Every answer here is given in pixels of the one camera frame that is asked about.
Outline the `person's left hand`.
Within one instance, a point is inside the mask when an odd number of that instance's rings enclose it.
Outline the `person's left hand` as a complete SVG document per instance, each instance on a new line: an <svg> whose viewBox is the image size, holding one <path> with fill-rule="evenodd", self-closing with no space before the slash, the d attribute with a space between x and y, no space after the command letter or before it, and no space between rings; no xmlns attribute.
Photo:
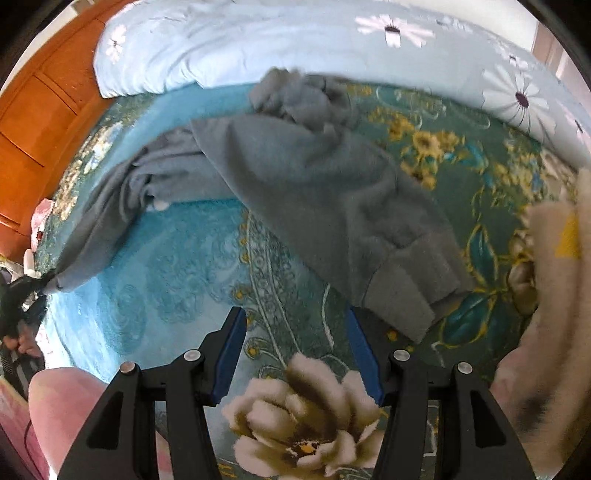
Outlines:
<svg viewBox="0 0 591 480"><path fill-rule="evenodd" d="M4 336L2 344L11 351L17 351L19 354L26 354L34 358L41 358L43 353L35 340L35 335L31 328L24 322L18 324L18 336L16 338Z"/></svg>

